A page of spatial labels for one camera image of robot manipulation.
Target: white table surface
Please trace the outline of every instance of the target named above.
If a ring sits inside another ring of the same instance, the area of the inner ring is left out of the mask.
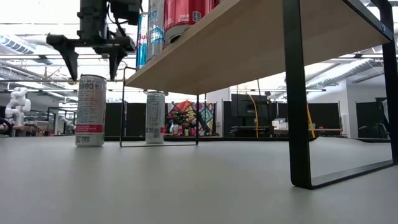
[[[319,138],[312,172],[391,159],[390,145]],[[319,190],[293,187],[287,142],[76,148],[0,139],[0,223],[395,223],[398,167]]]

